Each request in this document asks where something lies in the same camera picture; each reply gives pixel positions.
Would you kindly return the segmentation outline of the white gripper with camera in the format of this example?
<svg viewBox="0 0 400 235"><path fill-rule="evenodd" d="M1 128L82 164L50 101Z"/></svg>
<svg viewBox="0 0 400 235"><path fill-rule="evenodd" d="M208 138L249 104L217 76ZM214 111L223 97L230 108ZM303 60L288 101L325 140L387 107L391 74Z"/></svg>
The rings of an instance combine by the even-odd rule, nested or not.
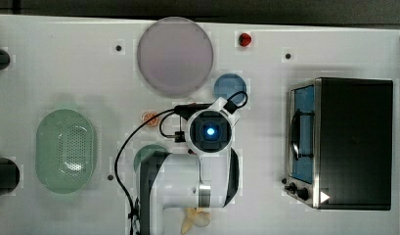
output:
<svg viewBox="0 0 400 235"><path fill-rule="evenodd" d="M239 119L239 107L231 100L218 98L188 119L186 141L189 148L197 155L222 153L231 146Z"/></svg>

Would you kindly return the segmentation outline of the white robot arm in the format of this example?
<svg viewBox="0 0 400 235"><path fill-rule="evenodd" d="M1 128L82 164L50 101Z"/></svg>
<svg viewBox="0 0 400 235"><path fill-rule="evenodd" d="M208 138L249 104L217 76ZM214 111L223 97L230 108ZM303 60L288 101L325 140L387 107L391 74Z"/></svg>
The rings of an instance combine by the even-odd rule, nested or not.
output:
<svg viewBox="0 0 400 235"><path fill-rule="evenodd" d="M229 99L212 104L178 105L186 123L186 154L155 151L137 169L140 234L163 235L169 208L224 208L236 196L239 157L233 149L239 107Z"/></svg>

